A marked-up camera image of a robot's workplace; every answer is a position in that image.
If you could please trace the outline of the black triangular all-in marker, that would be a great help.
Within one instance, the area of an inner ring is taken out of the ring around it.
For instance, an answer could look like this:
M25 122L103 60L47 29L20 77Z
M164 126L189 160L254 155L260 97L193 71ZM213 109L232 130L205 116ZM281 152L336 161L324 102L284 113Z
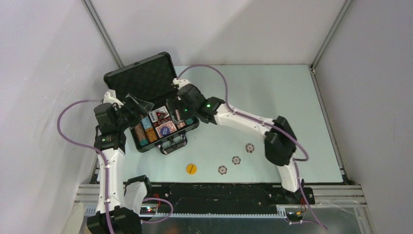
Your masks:
M166 117L169 117L169 111L166 106L162 106L155 110L157 111L158 121L163 120Z

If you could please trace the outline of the red playing card deck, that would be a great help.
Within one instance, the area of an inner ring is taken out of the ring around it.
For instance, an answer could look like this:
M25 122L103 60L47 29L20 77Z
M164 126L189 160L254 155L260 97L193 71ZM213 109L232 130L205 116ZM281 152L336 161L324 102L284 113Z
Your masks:
M155 127L159 138L164 138L177 131L175 124L172 121L165 122Z

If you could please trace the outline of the black poker set case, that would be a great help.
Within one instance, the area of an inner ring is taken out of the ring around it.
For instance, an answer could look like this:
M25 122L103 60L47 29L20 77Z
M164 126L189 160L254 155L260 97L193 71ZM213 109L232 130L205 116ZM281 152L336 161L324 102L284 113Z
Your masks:
M141 61L135 62L123 68L108 72L104 75L104 82L109 89L115 90L116 98L120 101L125 99L127 94L131 94L140 100L154 103L154 108L158 109L166 106L168 98L177 96L177 91L172 86L172 81L177 77L171 55L168 52L161 52ZM167 137L159 138L149 145L141 147L138 143L134 128L130 130L136 149L147 152L150 149L158 148L159 151L167 155L187 145L187 132L199 126L199 120L194 117L193 125L186 125L184 128L170 134ZM151 122L155 127L165 122L172 121L171 116L158 122Z

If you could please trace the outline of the blue small blind button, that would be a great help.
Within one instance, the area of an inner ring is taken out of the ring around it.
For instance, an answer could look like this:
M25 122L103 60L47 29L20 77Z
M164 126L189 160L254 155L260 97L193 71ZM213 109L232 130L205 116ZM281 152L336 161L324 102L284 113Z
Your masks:
M169 128L169 127L162 127L162 128L160 129L160 134L161 134L162 136L167 136L167 135L169 135L169 134L170 134L170 128Z

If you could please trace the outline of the blue playing card deck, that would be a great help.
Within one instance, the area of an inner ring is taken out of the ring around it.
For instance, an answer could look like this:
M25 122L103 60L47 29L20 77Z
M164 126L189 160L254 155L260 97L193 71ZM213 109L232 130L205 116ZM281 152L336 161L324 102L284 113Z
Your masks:
M151 122L157 122L158 121L158 115L157 115L157 111L152 111L149 113L149 118L151 120Z

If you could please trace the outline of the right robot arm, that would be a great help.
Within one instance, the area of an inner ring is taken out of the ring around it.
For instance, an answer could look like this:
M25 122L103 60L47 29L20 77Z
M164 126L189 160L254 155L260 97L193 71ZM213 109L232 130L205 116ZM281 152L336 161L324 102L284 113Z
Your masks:
M286 118L264 118L241 111L217 97L205 98L188 80L174 79L177 96L167 100L174 120L197 118L205 124L233 128L260 138L264 143L264 156L274 164L281 176L284 191L295 194L302 189L302 179L295 165L297 138Z

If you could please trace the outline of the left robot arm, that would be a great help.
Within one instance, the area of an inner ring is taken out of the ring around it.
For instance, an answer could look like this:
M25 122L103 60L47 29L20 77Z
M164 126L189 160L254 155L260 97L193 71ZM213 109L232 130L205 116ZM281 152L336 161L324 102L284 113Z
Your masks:
M93 234L140 234L139 216L143 199L151 190L146 175L129 179L122 177L126 155L125 130L135 127L146 117L153 104L138 101L128 94L123 101L114 90L105 93L102 104L94 108L97 128L94 147L100 155L100 188L96 213L87 219Z

